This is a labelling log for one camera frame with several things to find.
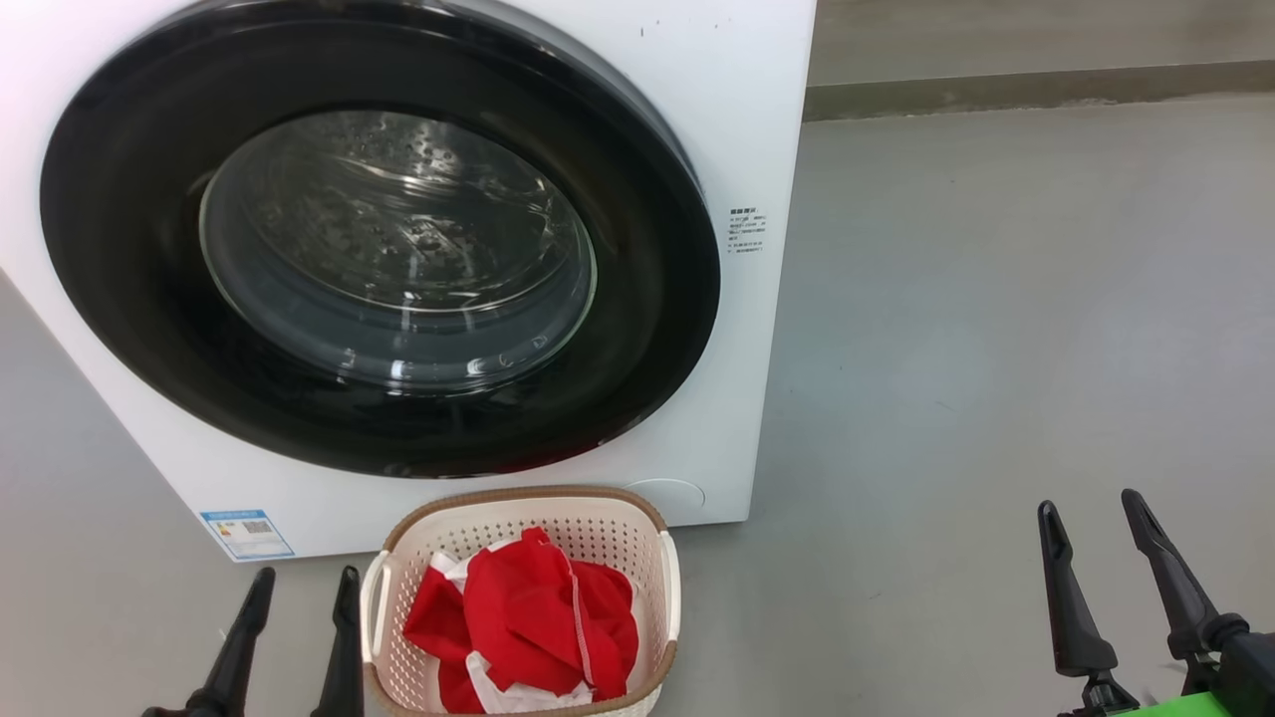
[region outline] gray floor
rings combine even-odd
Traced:
[[[1275,100],[1214,100],[808,125],[754,517],[676,535],[658,713],[1077,707],[1052,674],[1043,498],[1118,676],[1168,698],[1123,486],[1219,607],[1275,629],[1272,120]],[[252,568],[8,285],[0,344],[0,712],[180,704]],[[314,707],[343,563],[280,565],[251,714]]]

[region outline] front-loading washing machine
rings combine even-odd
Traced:
[[[513,486],[742,521],[813,9],[10,4],[0,267],[235,560]]]

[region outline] white laundry basket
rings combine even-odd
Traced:
[[[638,661],[629,694],[594,704],[529,712],[542,717],[648,714],[673,665],[681,626],[677,550],[663,518],[641,498],[608,487],[536,487],[439,500],[404,518],[367,568],[361,596],[363,675],[394,717],[446,714],[439,661],[403,638],[430,555],[468,558],[539,526],[576,560],[609,565],[636,586]]]

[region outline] red garment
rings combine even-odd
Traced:
[[[557,695],[588,683],[594,702],[623,695],[638,658],[632,587],[606,565],[569,560],[542,528],[469,561],[464,595],[426,570],[403,637],[437,657],[449,712],[482,713],[464,660],[477,649],[501,690],[514,683]]]

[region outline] door glass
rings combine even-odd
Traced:
[[[456,125],[310,115],[235,152],[200,212],[222,295],[256,330],[391,393],[511,380],[571,339],[593,246],[539,171]]]

